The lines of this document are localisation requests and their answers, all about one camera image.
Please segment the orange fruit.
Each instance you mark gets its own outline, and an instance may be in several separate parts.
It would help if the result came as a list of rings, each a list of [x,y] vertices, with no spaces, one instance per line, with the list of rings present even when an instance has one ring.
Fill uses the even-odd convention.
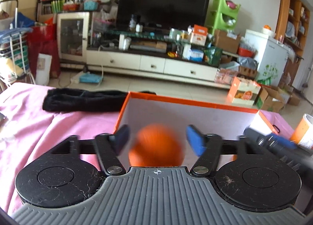
[[[185,145],[173,129],[162,124],[141,128],[128,152],[133,167],[177,167],[184,157]]]

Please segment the orange white carton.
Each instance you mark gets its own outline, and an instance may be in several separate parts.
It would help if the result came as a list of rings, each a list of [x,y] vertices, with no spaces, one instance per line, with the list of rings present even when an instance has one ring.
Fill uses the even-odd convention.
[[[290,141],[297,145],[312,149],[313,134],[312,134],[312,116],[304,114],[300,123],[290,137]]]

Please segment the orange shoe box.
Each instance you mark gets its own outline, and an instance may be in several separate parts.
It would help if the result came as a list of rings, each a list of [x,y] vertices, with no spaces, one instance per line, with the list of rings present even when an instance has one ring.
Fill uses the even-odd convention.
[[[125,168],[130,166],[128,151],[136,133],[154,123],[166,125],[179,135],[185,146],[182,165],[187,168],[191,168],[197,160],[197,155],[187,141],[188,125],[194,125],[202,133],[220,135],[226,140],[236,140],[247,127],[263,135],[276,131],[265,115],[257,109],[130,92],[115,127],[119,129],[127,124],[130,128],[129,141],[118,157]]]

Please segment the fruit printed cardboard box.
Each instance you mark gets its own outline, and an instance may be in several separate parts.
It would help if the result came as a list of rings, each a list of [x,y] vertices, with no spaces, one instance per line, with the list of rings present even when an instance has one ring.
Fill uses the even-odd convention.
[[[235,77],[227,95],[229,103],[252,107],[261,90],[261,86],[252,80]]]

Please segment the black folded cloth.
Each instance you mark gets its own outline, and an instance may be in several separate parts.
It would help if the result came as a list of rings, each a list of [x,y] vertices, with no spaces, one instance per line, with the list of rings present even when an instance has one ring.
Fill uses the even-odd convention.
[[[54,88],[47,91],[42,109],[47,112],[119,112],[128,92],[119,90],[87,91],[82,89]]]

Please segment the pink flowered bed sheet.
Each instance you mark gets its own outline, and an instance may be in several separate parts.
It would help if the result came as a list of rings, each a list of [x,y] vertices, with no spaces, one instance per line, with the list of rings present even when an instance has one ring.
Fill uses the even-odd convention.
[[[71,135],[92,139],[113,133],[119,112],[50,113],[42,109],[48,88],[16,83],[1,94],[1,112],[6,122],[1,127],[1,208],[13,214],[21,200],[15,178],[27,164]],[[260,110],[275,127],[275,133],[290,137],[292,127],[277,113]]]

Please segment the white small refrigerator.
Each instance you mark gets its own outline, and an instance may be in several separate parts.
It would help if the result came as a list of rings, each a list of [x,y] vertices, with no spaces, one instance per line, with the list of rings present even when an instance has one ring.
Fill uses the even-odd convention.
[[[277,87],[284,73],[290,49],[273,37],[253,30],[246,30],[245,39],[255,49],[258,83]]]

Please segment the white tv cabinet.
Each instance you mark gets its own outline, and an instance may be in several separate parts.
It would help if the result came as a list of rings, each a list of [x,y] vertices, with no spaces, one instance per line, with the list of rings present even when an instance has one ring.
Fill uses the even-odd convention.
[[[229,89],[229,84],[215,82],[218,69],[205,63],[170,58],[162,54],[143,54],[141,52],[119,49],[84,49],[85,62],[91,70],[103,69],[108,73],[154,78],[201,86]]]

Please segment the white glass door cabinet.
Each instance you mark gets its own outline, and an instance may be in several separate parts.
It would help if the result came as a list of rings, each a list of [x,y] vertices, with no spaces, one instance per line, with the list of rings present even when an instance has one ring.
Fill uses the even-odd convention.
[[[66,12],[58,14],[57,45],[61,60],[86,63],[89,23],[89,12]]]

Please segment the wooden bookshelf right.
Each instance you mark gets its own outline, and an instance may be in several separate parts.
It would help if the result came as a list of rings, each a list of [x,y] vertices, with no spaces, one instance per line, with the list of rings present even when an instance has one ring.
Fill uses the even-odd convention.
[[[294,58],[288,59],[284,70],[284,75],[289,75],[291,82],[296,78],[300,63],[304,60],[309,22],[310,10],[303,1],[281,0],[275,38],[295,53]]]

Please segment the red shopping bag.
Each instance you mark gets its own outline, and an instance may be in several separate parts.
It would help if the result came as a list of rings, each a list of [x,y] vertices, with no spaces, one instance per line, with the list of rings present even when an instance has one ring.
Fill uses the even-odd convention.
[[[43,25],[32,27],[32,32],[27,34],[28,59],[30,70],[36,76],[37,59],[39,54],[52,56],[50,77],[56,79],[60,75],[60,61],[57,44],[56,15],[47,19]]]

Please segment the green plastic stacking shelf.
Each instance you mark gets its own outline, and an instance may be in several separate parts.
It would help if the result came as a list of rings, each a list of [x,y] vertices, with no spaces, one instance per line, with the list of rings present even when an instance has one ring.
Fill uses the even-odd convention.
[[[213,0],[208,13],[209,32],[213,35],[216,30],[234,31],[240,8],[231,0]]]

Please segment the black flat television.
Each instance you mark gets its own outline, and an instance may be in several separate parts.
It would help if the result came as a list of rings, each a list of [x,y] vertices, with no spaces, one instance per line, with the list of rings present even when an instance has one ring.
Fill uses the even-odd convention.
[[[209,0],[119,0],[117,26],[128,27],[132,16],[147,27],[186,29],[205,24]]]

